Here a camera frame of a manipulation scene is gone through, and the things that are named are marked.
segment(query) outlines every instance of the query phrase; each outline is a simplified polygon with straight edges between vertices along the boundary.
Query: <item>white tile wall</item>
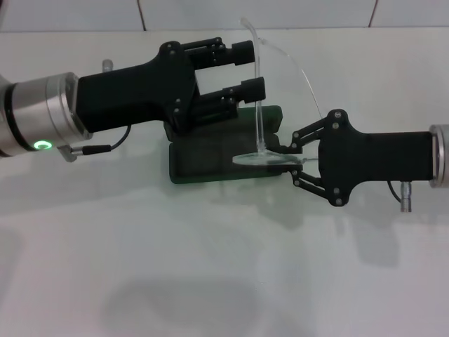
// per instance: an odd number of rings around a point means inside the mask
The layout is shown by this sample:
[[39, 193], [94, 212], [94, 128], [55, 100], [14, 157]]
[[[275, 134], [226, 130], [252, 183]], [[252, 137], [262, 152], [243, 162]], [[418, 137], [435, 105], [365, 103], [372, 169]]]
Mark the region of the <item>white tile wall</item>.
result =
[[372, 23], [372, 27], [448, 25], [448, 0], [379, 0]]
[[142, 30], [136, 0], [4, 0], [0, 32]]
[[375, 0], [141, 0], [148, 29], [367, 27]]

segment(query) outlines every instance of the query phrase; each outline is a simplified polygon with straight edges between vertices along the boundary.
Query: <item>black cable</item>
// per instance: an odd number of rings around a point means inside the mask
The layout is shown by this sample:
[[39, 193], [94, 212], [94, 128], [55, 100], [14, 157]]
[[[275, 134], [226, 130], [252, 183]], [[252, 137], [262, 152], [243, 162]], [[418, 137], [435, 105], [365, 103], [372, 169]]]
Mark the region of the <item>black cable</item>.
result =
[[393, 194], [393, 197], [394, 197], [398, 202], [401, 202], [401, 198], [398, 196], [398, 194], [397, 194], [396, 191], [394, 190], [393, 185], [391, 184], [391, 181], [387, 181], [387, 183], [388, 183], [388, 187], [389, 187], [391, 193]]
[[126, 132], [125, 132], [125, 134], [123, 135], [123, 137], [122, 137], [117, 143], [115, 143], [114, 145], [111, 146], [111, 151], [112, 151], [112, 150], [115, 150], [116, 148], [118, 148], [120, 145], [123, 144], [123, 142], [124, 142], [124, 141], [126, 140], [126, 138], [129, 136], [130, 131], [131, 131], [131, 125], [128, 125], [128, 128], [126, 128]]
[[126, 138], [129, 136], [129, 133], [131, 131], [131, 125], [128, 125], [128, 128], [126, 128], [126, 132], [123, 135], [120, 140], [115, 143], [114, 145], [87, 145], [83, 146], [81, 150], [83, 151], [83, 155], [89, 156], [91, 154], [98, 154], [98, 153], [105, 153], [105, 152], [111, 152], [112, 150], [115, 150], [120, 145], [123, 144], [123, 142], [126, 140]]

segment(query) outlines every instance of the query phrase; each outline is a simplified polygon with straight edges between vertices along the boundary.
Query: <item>silver metal cylinder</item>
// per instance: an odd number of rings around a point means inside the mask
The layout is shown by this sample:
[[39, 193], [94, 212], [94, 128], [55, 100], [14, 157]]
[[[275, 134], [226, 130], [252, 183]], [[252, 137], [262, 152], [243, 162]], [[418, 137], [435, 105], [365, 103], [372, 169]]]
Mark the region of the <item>silver metal cylinder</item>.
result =
[[0, 150], [15, 156], [89, 139], [75, 113], [77, 85], [66, 73], [0, 87]]
[[403, 181], [401, 183], [401, 212], [411, 213], [412, 211], [412, 183]]
[[432, 187], [449, 187], [449, 125], [432, 125]]

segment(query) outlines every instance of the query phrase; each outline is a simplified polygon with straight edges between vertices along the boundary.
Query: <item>metal connector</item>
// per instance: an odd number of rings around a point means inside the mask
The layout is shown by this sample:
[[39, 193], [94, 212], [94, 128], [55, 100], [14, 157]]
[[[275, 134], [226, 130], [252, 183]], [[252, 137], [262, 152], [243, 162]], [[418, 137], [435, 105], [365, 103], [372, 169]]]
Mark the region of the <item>metal connector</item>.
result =
[[412, 183], [403, 181], [401, 183], [401, 212], [411, 213], [412, 211]]

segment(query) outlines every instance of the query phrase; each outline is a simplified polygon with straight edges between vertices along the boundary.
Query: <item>dark green case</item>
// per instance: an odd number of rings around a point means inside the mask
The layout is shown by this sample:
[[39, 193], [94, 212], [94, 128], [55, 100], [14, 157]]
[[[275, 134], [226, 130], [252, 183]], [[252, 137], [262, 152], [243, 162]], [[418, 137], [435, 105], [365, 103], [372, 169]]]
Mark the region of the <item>dark green case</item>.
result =
[[[170, 179], [175, 184], [204, 183], [279, 176], [266, 166], [242, 166], [232, 163], [239, 154], [256, 152], [255, 108], [238, 110], [239, 118], [195, 129], [186, 136], [164, 124], [170, 144]], [[279, 106], [263, 107], [264, 135], [267, 147], [279, 146], [275, 132], [282, 122]]]

